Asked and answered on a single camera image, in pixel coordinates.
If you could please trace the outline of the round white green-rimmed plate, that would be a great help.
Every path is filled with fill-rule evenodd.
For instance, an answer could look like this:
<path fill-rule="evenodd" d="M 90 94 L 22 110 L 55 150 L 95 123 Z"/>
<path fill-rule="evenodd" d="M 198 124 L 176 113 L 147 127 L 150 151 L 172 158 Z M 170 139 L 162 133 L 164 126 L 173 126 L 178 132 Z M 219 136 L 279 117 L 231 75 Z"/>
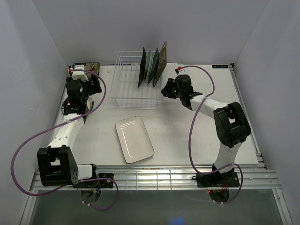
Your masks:
<path fill-rule="evenodd" d="M 87 100 L 87 110 L 91 111 L 94 107 L 94 100 L 92 97 L 89 97 Z M 65 109 L 71 109 L 71 104 L 69 102 L 68 97 L 63 101 L 62 105 L 61 105 L 61 113 L 64 115 L 64 111 Z"/>

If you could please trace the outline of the cream square flower plate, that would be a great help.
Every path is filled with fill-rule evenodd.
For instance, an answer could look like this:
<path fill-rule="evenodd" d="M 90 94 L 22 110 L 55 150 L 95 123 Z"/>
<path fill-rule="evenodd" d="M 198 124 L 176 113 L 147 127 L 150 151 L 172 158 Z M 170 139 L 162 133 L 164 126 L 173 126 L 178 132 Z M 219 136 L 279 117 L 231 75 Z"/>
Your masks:
<path fill-rule="evenodd" d="M 167 42 L 165 41 L 158 55 L 159 61 L 158 61 L 157 71 L 153 78 L 153 87 L 156 86 L 164 68 L 166 67 L 166 46 L 167 46 Z"/>

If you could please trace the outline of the teal square plate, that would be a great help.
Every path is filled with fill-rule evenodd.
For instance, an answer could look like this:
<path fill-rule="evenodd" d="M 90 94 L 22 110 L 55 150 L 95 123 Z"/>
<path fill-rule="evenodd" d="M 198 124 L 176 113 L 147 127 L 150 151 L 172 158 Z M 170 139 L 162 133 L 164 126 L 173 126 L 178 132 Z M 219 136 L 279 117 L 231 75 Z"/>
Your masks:
<path fill-rule="evenodd" d="M 158 48 L 156 48 L 156 51 L 154 53 L 153 60 L 152 60 L 152 67 L 151 67 L 150 75 L 148 77 L 148 84 L 154 78 L 154 73 L 155 73 L 155 70 L 157 69 L 158 61 L 159 61 L 159 51 L 158 51 Z"/>

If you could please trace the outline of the mint green round flower plate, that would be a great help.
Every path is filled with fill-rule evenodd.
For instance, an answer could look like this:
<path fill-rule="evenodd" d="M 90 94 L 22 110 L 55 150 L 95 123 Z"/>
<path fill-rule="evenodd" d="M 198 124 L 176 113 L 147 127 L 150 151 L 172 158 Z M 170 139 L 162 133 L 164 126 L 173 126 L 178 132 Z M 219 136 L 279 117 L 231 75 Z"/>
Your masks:
<path fill-rule="evenodd" d="M 146 65 L 145 65 L 145 74 L 144 74 L 144 80 L 146 81 L 147 78 L 150 75 L 150 70 L 152 68 L 152 61 L 153 61 L 153 51 L 149 49 L 146 59 Z"/>

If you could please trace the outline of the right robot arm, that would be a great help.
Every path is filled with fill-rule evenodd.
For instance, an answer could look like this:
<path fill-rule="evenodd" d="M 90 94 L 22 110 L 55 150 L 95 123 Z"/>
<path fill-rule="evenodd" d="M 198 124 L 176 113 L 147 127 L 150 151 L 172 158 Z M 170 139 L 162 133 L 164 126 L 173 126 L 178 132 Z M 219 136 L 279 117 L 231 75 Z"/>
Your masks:
<path fill-rule="evenodd" d="M 220 141 L 217 159 L 212 165 L 211 172 L 198 172 L 197 175 L 198 179 L 203 182 L 223 186 L 234 173 L 234 162 L 239 148 L 251 134 L 249 122 L 240 103 L 218 102 L 194 91 L 188 75 L 178 75 L 175 79 L 169 78 L 161 93 L 167 98 L 178 98 L 184 107 L 195 111 L 188 138 L 188 151 L 192 166 L 195 165 L 191 153 L 191 135 L 196 116 L 202 113 L 214 120 Z"/>

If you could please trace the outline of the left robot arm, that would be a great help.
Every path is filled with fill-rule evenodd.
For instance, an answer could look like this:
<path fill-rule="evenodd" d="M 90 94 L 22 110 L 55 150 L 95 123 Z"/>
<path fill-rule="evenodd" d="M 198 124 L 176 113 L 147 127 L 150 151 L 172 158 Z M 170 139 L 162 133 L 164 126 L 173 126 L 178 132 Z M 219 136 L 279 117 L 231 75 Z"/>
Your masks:
<path fill-rule="evenodd" d="M 91 95 L 102 91 L 94 75 L 76 75 L 67 78 L 67 98 L 62 104 L 63 121 L 56 136 L 45 148 L 37 152 L 38 167 L 43 186 L 75 185 L 83 180 L 88 187 L 99 183 L 94 164 L 79 165 L 72 148 L 87 115 L 92 109 Z"/>

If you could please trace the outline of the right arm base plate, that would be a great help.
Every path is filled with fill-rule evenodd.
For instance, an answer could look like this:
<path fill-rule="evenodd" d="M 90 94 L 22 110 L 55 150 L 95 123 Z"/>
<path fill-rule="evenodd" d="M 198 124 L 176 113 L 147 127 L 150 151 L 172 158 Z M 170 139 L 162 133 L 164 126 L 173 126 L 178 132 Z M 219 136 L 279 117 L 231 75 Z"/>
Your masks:
<path fill-rule="evenodd" d="M 240 186 L 238 175 L 236 172 L 228 173 L 214 173 L 209 175 L 200 175 L 192 177 L 192 180 L 196 181 L 197 187 L 199 188 L 210 188 L 210 187 L 230 187 L 237 188 Z"/>

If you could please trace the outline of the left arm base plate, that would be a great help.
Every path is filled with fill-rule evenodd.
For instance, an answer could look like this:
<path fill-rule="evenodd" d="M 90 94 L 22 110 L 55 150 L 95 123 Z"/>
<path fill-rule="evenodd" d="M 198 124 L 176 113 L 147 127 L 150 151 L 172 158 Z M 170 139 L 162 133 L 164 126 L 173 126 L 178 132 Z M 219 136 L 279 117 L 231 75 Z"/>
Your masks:
<path fill-rule="evenodd" d="M 113 173 L 98 173 L 96 175 L 97 178 L 109 178 L 114 179 Z M 78 182 L 73 185 L 73 188 L 112 188 L 113 182 L 110 180 L 97 180 L 97 181 L 89 181 L 89 182 Z"/>

